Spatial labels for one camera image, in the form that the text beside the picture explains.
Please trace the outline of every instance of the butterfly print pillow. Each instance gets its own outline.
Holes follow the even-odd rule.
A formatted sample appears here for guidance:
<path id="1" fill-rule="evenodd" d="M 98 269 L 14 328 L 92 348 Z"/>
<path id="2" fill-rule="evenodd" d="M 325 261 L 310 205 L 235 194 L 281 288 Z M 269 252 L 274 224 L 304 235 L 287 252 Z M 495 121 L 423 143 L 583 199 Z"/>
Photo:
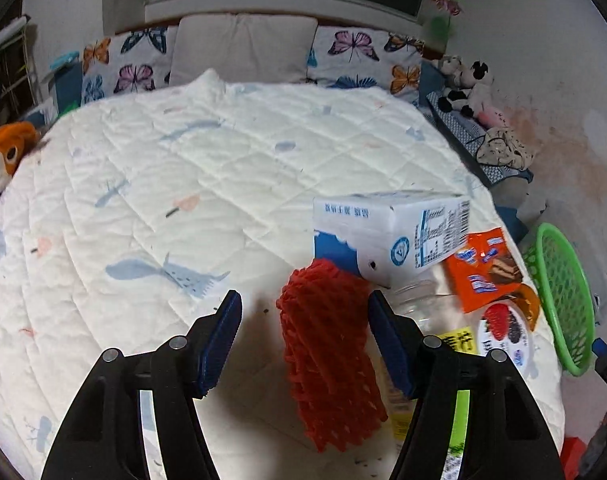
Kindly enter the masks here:
<path id="1" fill-rule="evenodd" d="M 167 87 L 177 29 L 151 27 L 88 45 L 82 102 Z"/>
<path id="2" fill-rule="evenodd" d="M 362 27 L 318 27 L 308 58 L 308 78 L 343 90 L 385 89 L 415 103 L 419 99 L 421 41 Z"/>

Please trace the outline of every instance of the pillow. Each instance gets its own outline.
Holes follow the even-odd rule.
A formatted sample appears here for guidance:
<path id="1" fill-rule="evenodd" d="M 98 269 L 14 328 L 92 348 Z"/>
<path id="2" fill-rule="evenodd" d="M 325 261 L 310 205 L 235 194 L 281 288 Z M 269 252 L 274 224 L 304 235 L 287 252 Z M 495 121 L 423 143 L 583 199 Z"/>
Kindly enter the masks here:
<path id="1" fill-rule="evenodd" d="M 308 77 L 331 88 L 380 86 L 396 97 L 419 98 L 421 42 L 382 30 L 319 27 L 308 59 Z"/>
<path id="2" fill-rule="evenodd" d="M 195 14 L 180 21 L 170 85 L 214 68 L 230 83 L 303 83 L 317 20 L 305 16 Z"/>
<path id="3" fill-rule="evenodd" d="M 104 38 L 84 49 L 82 104 L 168 86 L 177 27 L 153 27 Z"/>

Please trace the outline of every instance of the orange plush toy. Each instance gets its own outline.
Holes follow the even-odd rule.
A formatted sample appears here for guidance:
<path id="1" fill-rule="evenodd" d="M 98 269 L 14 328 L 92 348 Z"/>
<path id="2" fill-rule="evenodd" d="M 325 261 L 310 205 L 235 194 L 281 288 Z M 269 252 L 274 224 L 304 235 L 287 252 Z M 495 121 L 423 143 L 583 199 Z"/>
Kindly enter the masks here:
<path id="1" fill-rule="evenodd" d="M 0 193 L 12 180 L 21 157 L 39 142 L 39 134 L 30 123 L 6 124 L 0 128 Z"/>

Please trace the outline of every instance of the screw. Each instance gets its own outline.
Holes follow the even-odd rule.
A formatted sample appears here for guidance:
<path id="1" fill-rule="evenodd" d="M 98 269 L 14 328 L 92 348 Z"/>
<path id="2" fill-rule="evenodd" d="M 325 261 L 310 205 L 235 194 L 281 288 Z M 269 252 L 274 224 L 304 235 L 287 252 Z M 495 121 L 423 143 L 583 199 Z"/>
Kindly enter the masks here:
<path id="1" fill-rule="evenodd" d="M 168 345 L 173 350 L 180 350 L 181 348 L 184 348 L 184 346 L 186 346 L 187 343 L 188 343 L 188 340 L 183 335 L 178 335 L 178 336 L 173 337 L 168 342 Z"/>
<path id="2" fill-rule="evenodd" d="M 503 363 L 507 359 L 507 354 L 503 350 L 494 348 L 490 351 L 490 357 L 492 357 L 498 363 Z"/>
<path id="3" fill-rule="evenodd" d="M 428 348 L 439 348 L 441 346 L 441 339 L 436 335 L 427 335 L 424 337 L 424 345 Z"/>
<path id="4" fill-rule="evenodd" d="M 117 357 L 119 357 L 119 350 L 116 348 L 109 348 L 108 350 L 104 351 L 103 354 L 101 354 L 101 358 L 106 363 L 113 362 L 115 359 L 117 359 Z"/>

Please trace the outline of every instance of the orange snack wrapper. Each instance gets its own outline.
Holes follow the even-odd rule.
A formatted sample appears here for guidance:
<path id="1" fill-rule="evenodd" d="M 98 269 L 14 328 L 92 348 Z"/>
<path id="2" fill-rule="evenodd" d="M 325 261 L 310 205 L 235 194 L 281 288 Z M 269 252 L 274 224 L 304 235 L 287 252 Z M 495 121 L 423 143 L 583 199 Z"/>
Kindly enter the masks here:
<path id="1" fill-rule="evenodd" d="M 499 227 L 469 234 L 466 245 L 445 265 L 466 314 L 513 293 L 523 280 Z"/>
<path id="2" fill-rule="evenodd" d="M 539 319 L 539 311 L 541 310 L 541 302 L 536 292 L 532 290 L 525 283 L 522 283 L 517 287 L 517 290 L 506 294 L 500 300 L 511 300 L 515 305 L 519 307 L 523 315 L 525 316 L 530 332 L 535 331 L 535 325 L 537 319 Z"/>

